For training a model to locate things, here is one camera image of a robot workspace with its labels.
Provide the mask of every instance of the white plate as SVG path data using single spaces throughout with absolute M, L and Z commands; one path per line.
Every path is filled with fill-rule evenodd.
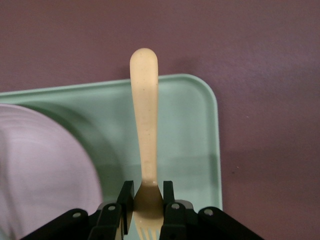
M 0 228 L 20 239 L 73 209 L 103 201 L 85 150 L 62 126 L 25 107 L 0 104 Z

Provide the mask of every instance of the mint green tray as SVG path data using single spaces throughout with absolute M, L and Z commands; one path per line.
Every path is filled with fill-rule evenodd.
M 36 110 L 60 123 L 86 149 L 105 201 L 122 184 L 141 182 L 140 155 L 129 80 L 0 93 L 0 103 Z M 173 181 L 176 199 L 222 209 L 217 100 L 188 74 L 159 77 L 158 181 Z

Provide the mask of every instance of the beige fork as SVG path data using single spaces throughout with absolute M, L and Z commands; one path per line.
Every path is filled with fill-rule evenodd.
M 130 78 L 142 177 L 133 216 L 140 239 L 156 240 L 164 213 L 157 182 L 158 59 L 152 50 L 141 48 L 133 53 Z

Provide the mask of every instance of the maroon surface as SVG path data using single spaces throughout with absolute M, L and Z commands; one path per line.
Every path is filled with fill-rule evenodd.
M 0 92 L 129 78 L 141 47 L 215 92 L 224 210 L 318 240 L 319 1 L 0 1 Z

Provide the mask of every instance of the metal screw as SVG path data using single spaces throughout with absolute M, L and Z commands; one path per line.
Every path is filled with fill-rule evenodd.
M 115 210 L 115 209 L 116 209 L 116 206 L 113 206 L 113 205 L 108 207 L 108 210 L 109 210 L 109 211 L 113 211 L 113 210 Z
M 171 205 L 171 208 L 173 208 L 173 209 L 179 209 L 180 206 L 179 206 L 178 203 L 174 203 L 174 204 Z
M 208 215 L 208 216 L 212 216 L 214 214 L 214 212 L 211 209 L 207 208 L 204 210 L 204 214 Z
M 76 219 L 76 218 L 78 218 L 78 217 L 80 217 L 81 216 L 81 212 L 76 212 L 76 213 L 74 213 L 73 215 L 72 215 L 72 217 L 74 218 L 74 219 Z

